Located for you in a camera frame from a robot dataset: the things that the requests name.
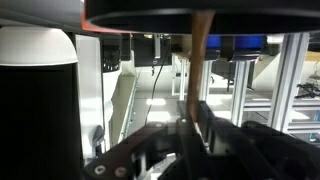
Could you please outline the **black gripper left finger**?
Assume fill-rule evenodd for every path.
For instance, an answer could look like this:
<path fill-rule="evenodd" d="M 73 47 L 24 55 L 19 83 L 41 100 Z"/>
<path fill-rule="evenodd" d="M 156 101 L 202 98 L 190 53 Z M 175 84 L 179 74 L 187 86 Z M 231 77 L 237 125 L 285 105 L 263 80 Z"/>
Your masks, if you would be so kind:
<path fill-rule="evenodd" d="M 181 117 L 174 122 L 149 122 L 85 166 L 86 180 L 139 180 L 174 154 L 160 180 L 197 180 L 200 136 L 193 124 L 199 101 L 179 102 Z"/>

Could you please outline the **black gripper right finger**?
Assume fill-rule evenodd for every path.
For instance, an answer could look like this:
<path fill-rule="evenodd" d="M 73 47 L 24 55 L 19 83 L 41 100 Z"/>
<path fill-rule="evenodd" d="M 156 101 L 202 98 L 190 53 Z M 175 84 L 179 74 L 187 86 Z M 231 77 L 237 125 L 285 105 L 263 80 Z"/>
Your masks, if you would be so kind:
<path fill-rule="evenodd" d="M 320 180 L 320 149 L 256 121 L 240 127 L 217 117 L 205 101 L 198 123 L 213 156 L 234 158 L 251 180 Z"/>

